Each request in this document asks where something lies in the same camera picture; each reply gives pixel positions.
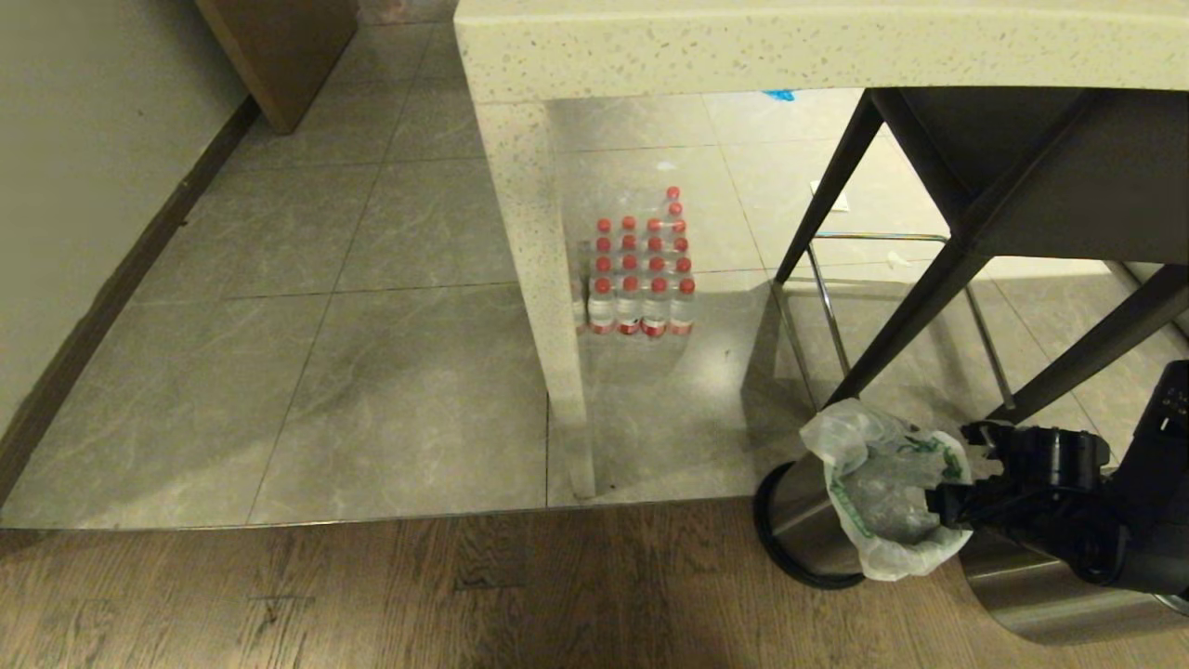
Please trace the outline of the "chrome stool footrest frame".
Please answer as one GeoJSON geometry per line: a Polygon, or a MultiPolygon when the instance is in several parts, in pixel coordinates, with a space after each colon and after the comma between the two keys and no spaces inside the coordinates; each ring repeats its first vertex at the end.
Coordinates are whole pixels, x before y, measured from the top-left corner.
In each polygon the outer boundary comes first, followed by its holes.
{"type": "MultiPolygon", "coordinates": [[[[925,233],[897,233],[897,232],[836,232],[836,231],[820,231],[814,234],[814,241],[872,241],[872,242],[926,242],[926,244],[939,244],[940,246],[946,245],[946,234],[925,234],[925,233]]],[[[835,348],[835,354],[841,365],[843,375],[850,373],[850,361],[848,352],[844,345],[844,340],[841,335],[838,322],[836,318],[836,313],[831,302],[831,296],[828,288],[828,280],[820,274],[820,264],[818,257],[816,255],[814,245],[810,244],[805,250],[810,269],[812,272],[812,279],[814,279],[814,288],[820,302],[820,309],[823,309],[825,321],[828,321],[828,329],[830,334],[831,342],[835,348]]],[[[982,347],[984,347],[986,359],[988,360],[992,373],[994,375],[995,384],[998,384],[999,395],[1002,399],[1004,406],[1015,408],[1015,399],[1013,397],[1013,390],[1008,384],[1008,378],[998,355],[998,348],[994,346],[994,340],[992,337],[992,332],[989,327],[986,326],[984,313],[979,305],[975,292],[969,285],[963,289],[965,295],[965,301],[970,310],[970,316],[973,323],[975,323],[976,330],[979,332],[982,347]]]]}

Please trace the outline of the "translucent green-printed trash bag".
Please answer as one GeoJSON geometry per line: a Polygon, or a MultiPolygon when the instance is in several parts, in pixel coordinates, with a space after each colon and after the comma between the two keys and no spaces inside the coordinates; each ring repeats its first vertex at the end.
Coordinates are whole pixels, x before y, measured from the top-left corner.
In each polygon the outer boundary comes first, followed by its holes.
{"type": "Polygon", "coordinates": [[[825,490],[867,579],[926,576],[969,542],[946,528],[926,493],[939,484],[971,484],[967,452],[946,433],[839,400],[803,427],[803,442],[823,466],[825,490]]]}

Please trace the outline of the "steel inner bin black base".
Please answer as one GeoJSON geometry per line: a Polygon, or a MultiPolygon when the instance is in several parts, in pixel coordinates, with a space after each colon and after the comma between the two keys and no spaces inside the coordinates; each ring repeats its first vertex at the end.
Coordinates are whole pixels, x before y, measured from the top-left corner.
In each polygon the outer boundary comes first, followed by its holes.
{"type": "Polygon", "coordinates": [[[791,579],[819,591],[866,582],[814,454],[765,475],[751,498],[751,520],[765,553],[791,579]]]}

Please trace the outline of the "brown wooden cabinet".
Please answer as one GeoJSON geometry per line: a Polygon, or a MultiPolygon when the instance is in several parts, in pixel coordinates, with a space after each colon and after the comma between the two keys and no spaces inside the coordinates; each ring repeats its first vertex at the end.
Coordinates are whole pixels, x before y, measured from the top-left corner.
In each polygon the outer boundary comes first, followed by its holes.
{"type": "Polygon", "coordinates": [[[297,130],[358,30],[358,0],[195,0],[275,132],[297,130]]]}

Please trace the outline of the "dark bar stool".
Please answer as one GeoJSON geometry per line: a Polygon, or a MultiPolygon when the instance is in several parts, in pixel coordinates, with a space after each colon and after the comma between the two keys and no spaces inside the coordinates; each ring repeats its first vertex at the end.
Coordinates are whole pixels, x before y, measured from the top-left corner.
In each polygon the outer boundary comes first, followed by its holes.
{"type": "Polygon", "coordinates": [[[883,87],[858,97],[776,282],[889,128],[948,242],[830,397],[856,398],[999,255],[1155,263],[1116,309],[1015,390],[1018,424],[1189,310],[1189,91],[883,87]]]}

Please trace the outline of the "steel bin shell black rim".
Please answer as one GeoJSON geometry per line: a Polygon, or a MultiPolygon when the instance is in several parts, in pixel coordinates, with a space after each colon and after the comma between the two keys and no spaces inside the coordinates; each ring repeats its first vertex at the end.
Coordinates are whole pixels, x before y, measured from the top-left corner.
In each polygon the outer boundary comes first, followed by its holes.
{"type": "Polygon", "coordinates": [[[1189,631],[1189,600],[1080,580],[1061,560],[973,534],[960,551],[967,583],[999,626],[1042,645],[1189,631]]]}

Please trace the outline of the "shrink-wrapped red-capped water bottle pack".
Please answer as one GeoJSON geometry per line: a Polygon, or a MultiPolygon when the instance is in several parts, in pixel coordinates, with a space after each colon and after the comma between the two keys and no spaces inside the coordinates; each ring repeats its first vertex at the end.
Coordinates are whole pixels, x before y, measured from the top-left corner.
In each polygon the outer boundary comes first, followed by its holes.
{"type": "Polygon", "coordinates": [[[623,193],[614,207],[581,206],[568,223],[575,269],[570,314],[578,335],[688,337],[699,285],[681,187],[623,193]]]}

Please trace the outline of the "speckled beige stone counter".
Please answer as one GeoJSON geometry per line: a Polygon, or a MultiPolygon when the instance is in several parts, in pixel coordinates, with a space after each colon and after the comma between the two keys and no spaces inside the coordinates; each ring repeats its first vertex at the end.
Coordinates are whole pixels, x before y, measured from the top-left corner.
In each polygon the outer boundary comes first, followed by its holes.
{"type": "Polygon", "coordinates": [[[594,498],[551,105],[765,88],[1189,90],[1189,0],[460,0],[464,77],[543,372],[594,498]]]}

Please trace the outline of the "dark wooden baseboard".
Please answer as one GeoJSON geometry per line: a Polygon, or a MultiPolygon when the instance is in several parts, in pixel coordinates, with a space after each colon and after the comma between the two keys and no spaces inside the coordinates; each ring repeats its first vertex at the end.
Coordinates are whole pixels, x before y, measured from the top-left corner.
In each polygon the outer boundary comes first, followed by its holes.
{"type": "Polygon", "coordinates": [[[161,258],[166,244],[174,241],[176,233],[188,223],[195,204],[208,191],[260,113],[254,97],[243,99],[243,103],[214,135],[189,173],[174,187],[174,193],[163,203],[161,212],[137,236],[136,244],[124,255],[111,278],[97,289],[97,296],[86,310],[84,317],[73,326],[71,334],[64,339],[26,399],[15,410],[4,436],[0,436],[0,509],[12,496],[34,449],[46,436],[59,408],[73,393],[86,365],[93,360],[124,307],[136,295],[137,288],[161,258]]]}

